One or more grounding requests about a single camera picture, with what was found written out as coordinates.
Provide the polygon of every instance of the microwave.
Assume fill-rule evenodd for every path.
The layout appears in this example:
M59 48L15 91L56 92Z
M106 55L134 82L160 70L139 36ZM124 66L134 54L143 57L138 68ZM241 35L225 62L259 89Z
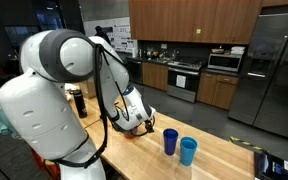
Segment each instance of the microwave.
M242 55L210 54L207 67L231 72L238 72L242 61Z

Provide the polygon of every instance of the dark blue cup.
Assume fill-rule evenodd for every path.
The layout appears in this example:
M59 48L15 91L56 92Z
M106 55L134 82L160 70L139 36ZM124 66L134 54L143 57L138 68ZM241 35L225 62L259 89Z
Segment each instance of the dark blue cup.
M180 162L184 166L190 166L192 164L197 146L197 142L191 137L183 137L181 139Z
M173 155L175 152L178 133L176 130L168 128L163 132L164 136L164 152L167 155Z

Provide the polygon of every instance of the lower cabinet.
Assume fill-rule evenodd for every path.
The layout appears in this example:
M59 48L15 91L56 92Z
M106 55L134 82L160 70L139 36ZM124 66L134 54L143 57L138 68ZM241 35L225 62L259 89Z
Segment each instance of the lower cabinet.
M229 110L238 82L235 77L202 73L196 100Z
M144 85L163 91L167 90L167 66L143 62L142 72Z

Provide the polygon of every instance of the floor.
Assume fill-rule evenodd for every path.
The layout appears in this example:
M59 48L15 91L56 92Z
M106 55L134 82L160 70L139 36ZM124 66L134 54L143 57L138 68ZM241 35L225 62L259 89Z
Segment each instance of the floor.
M228 140L230 136L256 144L288 161L288 139L227 118L228 111L203 103L189 103L165 92L136 85L158 112ZM29 146L22 140L0 134L0 168L10 179L49 179L38 169Z

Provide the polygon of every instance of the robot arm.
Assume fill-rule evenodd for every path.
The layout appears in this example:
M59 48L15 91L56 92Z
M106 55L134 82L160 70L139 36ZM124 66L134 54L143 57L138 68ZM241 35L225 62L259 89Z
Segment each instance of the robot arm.
M0 89L0 105L43 159L71 162L60 164L62 179L105 179L96 148L66 101L64 83L94 75L102 116L117 131L129 133L142 122L153 131L155 109L135 87L127 87L127 70L104 39L71 30L45 31L22 44L20 59L24 74ZM114 105L120 95L124 110Z

